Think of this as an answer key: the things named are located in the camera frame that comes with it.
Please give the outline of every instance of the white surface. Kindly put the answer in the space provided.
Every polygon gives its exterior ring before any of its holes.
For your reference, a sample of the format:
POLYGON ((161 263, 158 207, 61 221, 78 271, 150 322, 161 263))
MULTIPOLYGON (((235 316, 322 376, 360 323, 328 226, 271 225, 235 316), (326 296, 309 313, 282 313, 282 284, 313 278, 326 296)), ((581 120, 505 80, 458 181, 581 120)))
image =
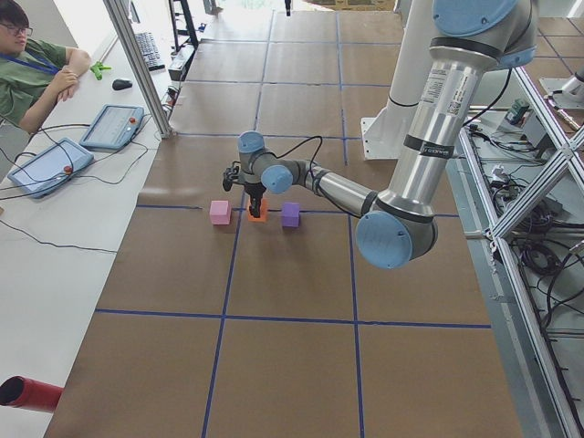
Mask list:
MULTIPOLYGON (((91 123, 106 103, 145 107, 120 43, 104 64, 113 70, 104 71, 102 81, 88 72, 76 96, 58 104, 45 127, 91 123), (111 81, 120 77, 134 80, 134 87, 112 90, 111 81)), ((167 71, 153 72, 152 77, 162 96, 170 85, 167 71)), ((50 130, 49 135, 57 141, 65 136, 77 141, 83 132, 68 128, 50 130)), ((42 241, 117 250, 160 142, 152 120, 135 141, 144 146, 130 144, 82 173, 116 182, 145 152, 119 184, 78 177, 40 200, 0 201, 5 209, 0 220, 42 241)), ((26 150, 40 152, 50 144, 39 133, 26 150)), ((96 160, 107 155, 95 153, 96 160)), ((0 183, 0 189, 11 186, 6 179, 0 183)), ((0 193, 2 198, 21 194, 19 189, 0 193)), ((41 245, 0 224, 0 383, 23 375, 64 386, 114 258, 100 251, 41 245)), ((0 407, 0 436, 40 437, 50 418, 42 412, 0 407)))

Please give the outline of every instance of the black mouse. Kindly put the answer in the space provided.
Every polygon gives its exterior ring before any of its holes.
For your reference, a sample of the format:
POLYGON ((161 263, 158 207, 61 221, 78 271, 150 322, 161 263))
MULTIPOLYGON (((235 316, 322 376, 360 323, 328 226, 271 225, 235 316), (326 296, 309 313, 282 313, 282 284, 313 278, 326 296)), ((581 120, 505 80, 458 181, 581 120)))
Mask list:
POLYGON ((129 89, 132 86, 131 80, 129 79, 115 79, 112 83, 111 83, 111 87, 113 89, 115 89, 116 91, 120 90, 120 89, 129 89))

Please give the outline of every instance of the keyboard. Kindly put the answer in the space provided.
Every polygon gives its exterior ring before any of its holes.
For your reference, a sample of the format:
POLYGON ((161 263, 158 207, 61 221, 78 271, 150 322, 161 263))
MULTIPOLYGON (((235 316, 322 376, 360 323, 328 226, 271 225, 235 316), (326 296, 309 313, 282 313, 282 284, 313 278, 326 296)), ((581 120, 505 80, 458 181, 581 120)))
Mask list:
POLYGON ((154 36, 150 32, 139 32, 135 36, 148 70, 153 71, 164 68, 164 63, 162 63, 161 54, 156 47, 154 36))

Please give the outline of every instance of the blue lanyard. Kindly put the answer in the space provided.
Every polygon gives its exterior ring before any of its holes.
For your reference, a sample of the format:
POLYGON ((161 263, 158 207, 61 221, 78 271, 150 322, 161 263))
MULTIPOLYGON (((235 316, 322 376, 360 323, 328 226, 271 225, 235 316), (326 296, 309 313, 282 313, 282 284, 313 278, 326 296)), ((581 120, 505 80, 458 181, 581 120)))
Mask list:
POLYGON ((27 52, 27 53, 28 53, 28 55, 30 55, 31 57, 36 59, 38 62, 40 62, 42 64, 42 66, 38 66, 36 64, 31 64, 30 62, 23 61, 22 59, 16 59, 15 57, 10 57, 10 56, 4 55, 2 53, 0 53, 0 57, 6 59, 8 61, 16 62, 16 64, 20 64, 21 66, 35 68, 35 69, 40 70, 44 73, 47 73, 51 76, 55 76, 60 71, 60 68, 55 67, 55 65, 52 62, 44 59, 43 57, 35 56, 29 52, 27 52))

